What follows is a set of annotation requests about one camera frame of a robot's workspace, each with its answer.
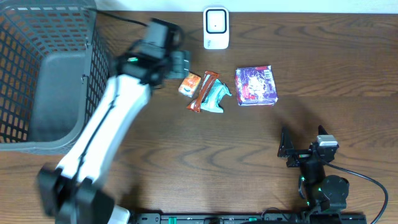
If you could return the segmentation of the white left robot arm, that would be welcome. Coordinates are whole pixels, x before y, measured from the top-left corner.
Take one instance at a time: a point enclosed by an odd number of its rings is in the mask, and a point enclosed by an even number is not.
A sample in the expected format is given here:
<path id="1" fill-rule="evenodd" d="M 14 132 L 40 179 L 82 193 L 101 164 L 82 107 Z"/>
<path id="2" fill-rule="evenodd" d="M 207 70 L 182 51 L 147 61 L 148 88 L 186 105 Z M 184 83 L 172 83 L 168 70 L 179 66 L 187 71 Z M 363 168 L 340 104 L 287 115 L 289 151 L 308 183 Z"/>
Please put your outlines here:
<path id="1" fill-rule="evenodd" d="M 162 59 L 128 52 L 113 64 L 114 75 L 72 149 L 54 170 L 38 173 L 44 212 L 56 223 L 129 223 L 132 212 L 103 192 L 109 169 L 128 128 L 166 78 L 185 78 L 190 52 Z"/>

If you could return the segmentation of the small orange packet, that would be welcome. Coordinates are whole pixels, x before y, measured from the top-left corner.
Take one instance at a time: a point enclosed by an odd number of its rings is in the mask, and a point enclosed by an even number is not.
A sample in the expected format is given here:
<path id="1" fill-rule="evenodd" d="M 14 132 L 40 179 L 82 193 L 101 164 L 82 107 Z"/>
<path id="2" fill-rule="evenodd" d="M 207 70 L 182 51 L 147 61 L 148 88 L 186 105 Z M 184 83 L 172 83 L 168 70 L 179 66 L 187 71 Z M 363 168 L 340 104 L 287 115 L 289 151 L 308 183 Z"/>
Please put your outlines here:
<path id="1" fill-rule="evenodd" d="M 201 77 L 189 72 L 187 77 L 183 79 L 183 82 L 178 88 L 178 92 L 187 97 L 193 97 L 199 84 Z"/>

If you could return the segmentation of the teal snack wrapper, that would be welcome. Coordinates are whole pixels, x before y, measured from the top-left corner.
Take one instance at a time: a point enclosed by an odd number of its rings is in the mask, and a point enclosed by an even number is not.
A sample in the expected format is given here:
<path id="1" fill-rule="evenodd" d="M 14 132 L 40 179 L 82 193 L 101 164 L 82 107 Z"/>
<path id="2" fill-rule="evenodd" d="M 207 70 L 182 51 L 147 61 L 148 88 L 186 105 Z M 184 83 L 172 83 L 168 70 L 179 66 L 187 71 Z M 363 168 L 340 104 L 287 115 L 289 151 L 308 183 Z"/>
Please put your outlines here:
<path id="1" fill-rule="evenodd" d="M 223 113 L 224 110 L 220 106 L 220 101 L 225 95 L 231 96 L 232 94 L 229 88 L 217 79 L 209 91 L 208 96 L 201 103 L 201 109 L 212 113 Z"/>

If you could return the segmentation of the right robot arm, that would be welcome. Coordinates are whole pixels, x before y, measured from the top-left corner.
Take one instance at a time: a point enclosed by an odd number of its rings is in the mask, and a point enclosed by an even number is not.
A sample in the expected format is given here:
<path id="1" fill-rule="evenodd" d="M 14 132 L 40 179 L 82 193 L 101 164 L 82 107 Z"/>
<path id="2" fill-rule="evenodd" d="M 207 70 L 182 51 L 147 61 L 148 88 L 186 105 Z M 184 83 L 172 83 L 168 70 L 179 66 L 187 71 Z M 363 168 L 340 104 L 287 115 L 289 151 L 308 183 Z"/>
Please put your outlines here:
<path id="1" fill-rule="evenodd" d="M 335 159 L 339 148 L 335 137 L 323 126 L 308 149 L 295 149 L 287 128 L 282 128 L 278 157 L 286 158 L 286 166 L 301 172 L 298 191 L 316 212 L 338 213 L 346 208 L 349 182 L 337 175 L 326 175 L 324 167 Z"/>

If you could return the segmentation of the purple pink pad package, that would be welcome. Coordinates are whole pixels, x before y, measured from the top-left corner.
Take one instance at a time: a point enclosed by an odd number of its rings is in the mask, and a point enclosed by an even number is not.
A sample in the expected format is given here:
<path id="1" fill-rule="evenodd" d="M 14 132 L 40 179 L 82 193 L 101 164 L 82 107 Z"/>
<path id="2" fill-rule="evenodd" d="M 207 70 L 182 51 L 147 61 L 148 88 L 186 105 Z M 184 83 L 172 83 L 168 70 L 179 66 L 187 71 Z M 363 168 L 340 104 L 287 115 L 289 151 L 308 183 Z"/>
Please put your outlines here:
<path id="1" fill-rule="evenodd" d="M 272 106 L 279 99 L 271 65 L 237 68 L 235 86 L 239 106 Z"/>

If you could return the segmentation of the red orange snack bar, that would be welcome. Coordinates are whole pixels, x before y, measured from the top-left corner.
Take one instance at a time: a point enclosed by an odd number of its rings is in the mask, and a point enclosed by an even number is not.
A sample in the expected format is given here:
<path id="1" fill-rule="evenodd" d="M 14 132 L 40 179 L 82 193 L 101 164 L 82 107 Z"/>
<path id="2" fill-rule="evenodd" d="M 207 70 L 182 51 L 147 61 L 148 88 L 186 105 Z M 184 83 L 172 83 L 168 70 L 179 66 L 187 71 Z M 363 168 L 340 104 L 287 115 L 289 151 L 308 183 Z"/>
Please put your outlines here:
<path id="1" fill-rule="evenodd" d="M 215 81 L 219 78 L 219 73 L 206 71 L 204 75 L 204 81 L 202 83 L 198 97 L 193 100 L 187 109 L 199 113 L 201 111 L 201 103 L 207 96 L 208 92 L 211 90 Z"/>

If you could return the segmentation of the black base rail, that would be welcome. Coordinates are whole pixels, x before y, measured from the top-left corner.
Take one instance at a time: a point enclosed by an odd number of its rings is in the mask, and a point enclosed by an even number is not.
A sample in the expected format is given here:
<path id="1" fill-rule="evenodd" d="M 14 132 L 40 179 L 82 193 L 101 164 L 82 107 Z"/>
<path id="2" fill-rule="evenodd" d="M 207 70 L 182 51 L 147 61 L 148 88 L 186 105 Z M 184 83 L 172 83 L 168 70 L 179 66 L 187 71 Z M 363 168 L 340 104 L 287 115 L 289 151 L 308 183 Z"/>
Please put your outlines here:
<path id="1" fill-rule="evenodd" d="M 366 224 L 364 215 L 328 214 L 312 215 L 305 218 L 298 214 L 266 213 L 264 215 L 178 215 L 159 213 L 138 213 L 132 216 L 128 224 Z"/>

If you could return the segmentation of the white barcode scanner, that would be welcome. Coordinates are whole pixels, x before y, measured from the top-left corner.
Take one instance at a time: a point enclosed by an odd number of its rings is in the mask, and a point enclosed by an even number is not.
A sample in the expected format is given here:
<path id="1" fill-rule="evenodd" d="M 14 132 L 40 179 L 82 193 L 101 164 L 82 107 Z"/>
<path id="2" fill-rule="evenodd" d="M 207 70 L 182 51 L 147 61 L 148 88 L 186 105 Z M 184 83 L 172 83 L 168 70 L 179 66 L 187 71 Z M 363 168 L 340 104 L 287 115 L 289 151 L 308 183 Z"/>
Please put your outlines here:
<path id="1" fill-rule="evenodd" d="M 224 7 L 208 7 L 203 11 L 203 46 L 223 50 L 229 46 L 229 11 Z"/>

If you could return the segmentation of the grey plastic mesh basket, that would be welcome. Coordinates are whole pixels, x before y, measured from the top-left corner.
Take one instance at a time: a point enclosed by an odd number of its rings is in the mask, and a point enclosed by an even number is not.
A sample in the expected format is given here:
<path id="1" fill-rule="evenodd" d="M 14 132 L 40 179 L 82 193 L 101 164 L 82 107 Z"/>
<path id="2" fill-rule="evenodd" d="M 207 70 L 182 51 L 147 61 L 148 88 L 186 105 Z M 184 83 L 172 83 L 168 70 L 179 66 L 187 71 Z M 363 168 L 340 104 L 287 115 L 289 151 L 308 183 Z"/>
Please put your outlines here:
<path id="1" fill-rule="evenodd" d="M 1 150 L 65 154 L 98 106 L 109 52 L 94 0 L 1 2 Z"/>

